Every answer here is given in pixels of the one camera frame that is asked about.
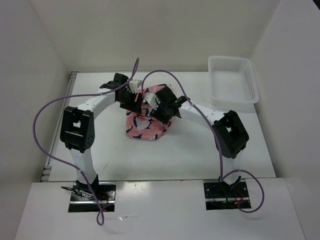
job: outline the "table surface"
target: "table surface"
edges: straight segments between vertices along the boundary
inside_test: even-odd
[[[33,183],[16,240],[304,240],[286,182],[260,179],[255,213],[206,210],[202,180],[117,182],[115,212],[98,226],[96,212],[68,213],[71,182]],[[252,207],[261,190],[247,179]]]
[[[142,80],[146,72],[138,72]],[[196,103],[217,111],[228,112],[211,104],[207,72],[174,72],[188,96]],[[114,72],[78,73],[71,94],[96,93],[104,83],[112,81]],[[177,97],[182,95],[178,84],[165,73],[154,73],[145,86],[171,84]],[[76,107],[86,97],[72,98],[66,106]],[[175,118],[167,133],[157,141],[142,141],[126,137],[126,111],[115,103],[94,122],[95,141],[91,148],[93,165],[101,181],[151,181],[216,179],[219,176],[219,153],[213,134],[205,127],[186,119]],[[254,105],[233,108],[249,134],[243,151],[241,168],[258,178],[274,178],[275,172]],[[68,162],[71,155],[59,139],[54,140],[52,154]],[[76,179],[76,171],[55,160],[50,161],[50,182]]]

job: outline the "white basket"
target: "white basket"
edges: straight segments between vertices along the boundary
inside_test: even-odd
[[[238,104],[258,102],[255,73],[249,59],[211,56],[208,65],[211,97],[214,102]]]

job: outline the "pink cloth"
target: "pink cloth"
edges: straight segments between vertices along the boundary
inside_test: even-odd
[[[166,84],[151,86],[146,88],[144,93],[156,93],[165,86]],[[126,135],[132,139],[147,141],[158,140],[166,133],[172,120],[167,124],[164,124],[154,117],[151,117],[149,114],[152,111],[152,107],[149,104],[142,103],[141,111],[141,114],[133,111],[126,111]]]

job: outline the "white wall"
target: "white wall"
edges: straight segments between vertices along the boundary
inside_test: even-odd
[[[68,73],[28,0],[0,1],[0,32],[0,238],[12,240],[46,159],[33,141],[33,117],[65,94]],[[47,149],[60,109],[56,104],[39,121]]]
[[[251,56],[279,0],[30,0],[69,70],[207,70]]]
[[[258,117],[278,177],[286,177],[307,240],[320,236],[320,11],[282,0],[253,57]]]

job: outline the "beige wall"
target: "beige wall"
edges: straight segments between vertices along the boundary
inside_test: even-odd
[[[0,32],[0,238],[12,240],[46,159],[33,141],[33,118],[65,94],[68,73],[28,0],[0,1]],[[56,104],[39,121],[46,149],[60,109]]]
[[[250,57],[279,0],[30,0],[69,70],[207,70]]]
[[[320,236],[320,11],[282,0],[253,57],[256,105],[278,177],[286,177],[307,240]]]

